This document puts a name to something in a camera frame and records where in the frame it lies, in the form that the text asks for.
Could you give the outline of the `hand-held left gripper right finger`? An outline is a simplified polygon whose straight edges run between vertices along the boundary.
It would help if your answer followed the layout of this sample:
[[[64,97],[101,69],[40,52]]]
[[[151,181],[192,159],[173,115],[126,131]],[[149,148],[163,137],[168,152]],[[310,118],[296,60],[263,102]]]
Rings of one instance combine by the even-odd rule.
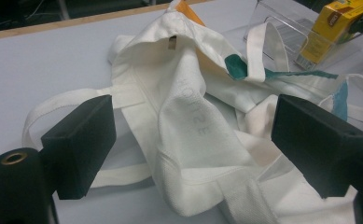
[[[310,101],[281,94],[272,141],[322,198],[363,194],[363,132]]]

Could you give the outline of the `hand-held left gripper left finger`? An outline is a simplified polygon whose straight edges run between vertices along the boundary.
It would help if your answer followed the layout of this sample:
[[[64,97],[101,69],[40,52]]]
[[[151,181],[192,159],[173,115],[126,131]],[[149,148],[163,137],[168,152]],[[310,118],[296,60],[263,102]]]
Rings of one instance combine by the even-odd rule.
[[[86,196],[116,139],[111,96],[79,105],[41,137],[40,156],[51,177],[50,189],[61,200]]]

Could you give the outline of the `yellow carton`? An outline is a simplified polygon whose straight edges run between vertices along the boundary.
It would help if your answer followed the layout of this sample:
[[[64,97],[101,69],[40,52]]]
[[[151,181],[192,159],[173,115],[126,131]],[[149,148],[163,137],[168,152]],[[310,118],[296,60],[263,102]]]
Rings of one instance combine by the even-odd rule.
[[[350,40],[351,26],[363,16],[363,0],[335,0],[325,5],[295,59],[297,65],[312,70],[322,63],[336,45]]]

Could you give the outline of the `clear acrylic box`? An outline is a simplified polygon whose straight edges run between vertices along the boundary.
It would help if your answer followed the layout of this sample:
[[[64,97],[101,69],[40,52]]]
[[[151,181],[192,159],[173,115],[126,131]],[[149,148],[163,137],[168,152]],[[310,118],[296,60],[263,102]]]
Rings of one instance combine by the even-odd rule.
[[[268,61],[280,71],[305,70],[296,64],[295,59],[321,9],[333,1],[258,0],[244,34],[247,59],[255,66]],[[312,70],[324,70],[357,56],[361,50],[363,34],[355,33],[350,40],[336,45]]]

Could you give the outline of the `white tote bag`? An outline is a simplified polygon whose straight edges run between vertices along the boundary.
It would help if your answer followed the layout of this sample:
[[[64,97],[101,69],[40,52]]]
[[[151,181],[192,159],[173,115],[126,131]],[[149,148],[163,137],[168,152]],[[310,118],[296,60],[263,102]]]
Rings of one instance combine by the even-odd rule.
[[[281,94],[318,105],[345,75],[255,66],[181,0],[117,37],[109,61],[106,93],[146,161],[100,172],[95,187],[152,177],[185,217],[220,207],[234,224],[356,224],[355,191],[320,197],[271,139]]]

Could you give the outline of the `blue face mask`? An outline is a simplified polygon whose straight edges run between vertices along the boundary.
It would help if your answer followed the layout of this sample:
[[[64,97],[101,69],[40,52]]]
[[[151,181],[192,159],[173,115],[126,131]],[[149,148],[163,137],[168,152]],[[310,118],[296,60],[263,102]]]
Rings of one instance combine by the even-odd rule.
[[[337,116],[340,119],[356,119],[363,122],[363,106],[347,103],[349,93],[349,82],[355,84],[363,92],[363,76],[350,74],[342,76],[340,86],[330,96],[322,100],[318,105]]]

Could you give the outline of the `white metal stand leg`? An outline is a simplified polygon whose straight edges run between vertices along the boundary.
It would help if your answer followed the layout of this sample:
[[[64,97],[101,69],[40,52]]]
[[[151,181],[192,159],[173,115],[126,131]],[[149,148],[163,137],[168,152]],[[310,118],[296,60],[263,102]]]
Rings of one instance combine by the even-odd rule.
[[[68,13],[68,8],[67,8],[67,5],[65,3],[65,0],[57,0],[57,2],[58,2],[58,5],[59,5],[61,14],[62,14],[62,18],[64,20],[69,20],[70,16],[69,16],[69,13]]]

